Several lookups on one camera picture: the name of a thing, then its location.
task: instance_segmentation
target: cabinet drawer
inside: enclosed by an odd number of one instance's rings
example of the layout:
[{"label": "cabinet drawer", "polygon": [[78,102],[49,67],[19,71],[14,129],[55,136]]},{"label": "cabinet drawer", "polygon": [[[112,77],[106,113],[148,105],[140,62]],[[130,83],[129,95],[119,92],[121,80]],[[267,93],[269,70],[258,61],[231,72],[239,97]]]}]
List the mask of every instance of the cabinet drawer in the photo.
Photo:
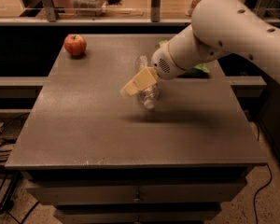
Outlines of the cabinet drawer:
[{"label": "cabinet drawer", "polygon": [[166,223],[212,219],[220,211],[216,203],[129,204],[66,207],[54,216],[63,224],[78,223]]},{"label": "cabinet drawer", "polygon": [[92,182],[30,182],[27,190],[42,204],[210,203],[233,199],[245,179],[230,183],[93,185]]}]

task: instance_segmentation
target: black cable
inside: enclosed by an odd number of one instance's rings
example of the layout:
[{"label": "black cable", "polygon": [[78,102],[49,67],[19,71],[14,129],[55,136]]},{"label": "black cable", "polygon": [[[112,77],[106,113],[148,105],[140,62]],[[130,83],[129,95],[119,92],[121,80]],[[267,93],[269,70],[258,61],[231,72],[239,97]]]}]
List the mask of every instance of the black cable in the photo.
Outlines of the black cable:
[{"label": "black cable", "polygon": [[258,141],[259,141],[260,128],[259,128],[259,125],[258,125],[258,123],[257,123],[257,122],[255,122],[255,121],[254,121],[254,123],[255,123],[256,127],[258,128]]},{"label": "black cable", "polygon": [[269,164],[267,164],[267,167],[268,167],[269,172],[270,172],[270,180],[264,186],[262,186],[260,189],[257,190],[257,192],[254,194],[254,199],[253,199],[253,207],[254,207],[256,224],[259,223],[258,212],[256,210],[256,197],[261,190],[265,189],[266,187],[268,187],[270,185],[270,183],[272,182],[272,179],[273,179],[272,171],[271,171],[271,168],[270,168]]},{"label": "black cable", "polygon": [[19,222],[11,213],[8,212],[8,210],[6,210],[6,213],[10,215],[11,218],[13,218],[18,224],[23,224],[25,222],[25,220],[28,218],[28,216],[30,216],[30,214],[35,210],[35,208],[39,205],[39,202],[36,202],[28,211],[28,213],[25,215],[25,217],[23,218],[23,220],[21,222]]},{"label": "black cable", "polygon": [[[256,127],[257,127],[257,129],[258,129],[258,141],[259,141],[260,127],[259,127],[259,125],[258,125],[258,123],[257,123],[256,121],[253,120],[253,122],[255,123],[255,125],[256,125]],[[254,213],[255,213],[256,224],[259,223],[258,212],[257,212],[257,210],[256,210],[256,197],[257,197],[257,195],[259,194],[259,192],[260,192],[261,190],[265,189],[266,187],[268,187],[268,186],[271,184],[272,179],[273,179],[272,170],[271,170],[269,164],[267,164],[266,166],[267,166],[268,169],[269,169],[270,179],[269,179],[269,181],[268,181],[264,186],[262,186],[260,189],[258,189],[258,190],[255,192],[254,198],[253,198],[253,207],[254,207]]]},{"label": "black cable", "polygon": [[[30,113],[21,114],[21,115],[17,116],[16,118],[14,118],[14,119],[12,119],[12,120],[10,120],[10,121],[4,123],[3,125],[0,126],[0,131],[1,131],[2,129],[4,129],[6,126],[8,126],[8,124],[12,123],[14,120],[19,119],[19,118],[21,118],[21,117],[23,117],[23,116],[26,116],[26,115],[29,115],[29,114],[30,114]],[[1,143],[1,144],[0,144],[0,148],[1,148],[1,147],[4,147],[4,146],[7,146],[7,145],[12,145],[12,144],[10,144],[9,142],[4,142],[4,143]],[[11,151],[11,149],[8,149],[8,150],[0,150],[0,153],[4,153],[4,154],[1,154],[1,155],[0,155],[0,162],[6,162],[6,161],[7,161],[10,151]]]}]

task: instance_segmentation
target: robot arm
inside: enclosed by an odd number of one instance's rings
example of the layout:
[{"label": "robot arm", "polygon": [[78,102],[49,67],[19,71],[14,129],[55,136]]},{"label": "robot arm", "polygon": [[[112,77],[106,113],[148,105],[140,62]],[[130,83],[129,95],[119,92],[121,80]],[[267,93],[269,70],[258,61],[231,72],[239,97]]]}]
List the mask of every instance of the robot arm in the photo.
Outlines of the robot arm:
[{"label": "robot arm", "polygon": [[238,0],[202,0],[192,24],[154,52],[151,66],[158,77],[172,79],[230,53],[248,59],[280,84],[280,29]]}]

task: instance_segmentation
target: red apple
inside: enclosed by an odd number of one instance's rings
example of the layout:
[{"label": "red apple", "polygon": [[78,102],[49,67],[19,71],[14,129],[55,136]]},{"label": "red apple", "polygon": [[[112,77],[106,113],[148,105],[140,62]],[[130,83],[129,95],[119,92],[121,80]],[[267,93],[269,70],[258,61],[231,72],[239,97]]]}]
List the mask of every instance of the red apple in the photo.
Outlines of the red apple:
[{"label": "red apple", "polygon": [[84,54],[87,47],[85,38],[82,35],[70,34],[68,35],[64,42],[64,47],[68,53],[72,56],[80,56]]}]

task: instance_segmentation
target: plastic bottle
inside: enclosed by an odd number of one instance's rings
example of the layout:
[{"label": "plastic bottle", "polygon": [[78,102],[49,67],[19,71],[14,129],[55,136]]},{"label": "plastic bottle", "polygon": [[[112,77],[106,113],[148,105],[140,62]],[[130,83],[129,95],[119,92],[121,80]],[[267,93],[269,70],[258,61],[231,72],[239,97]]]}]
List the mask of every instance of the plastic bottle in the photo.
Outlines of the plastic bottle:
[{"label": "plastic bottle", "polygon": [[[136,61],[136,71],[139,72],[146,66],[148,66],[147,56],[140,56]],[[159,98],[159,93],[158,84],[155,84],[140,91],[138,98],[146,109],[153,109]]]}]

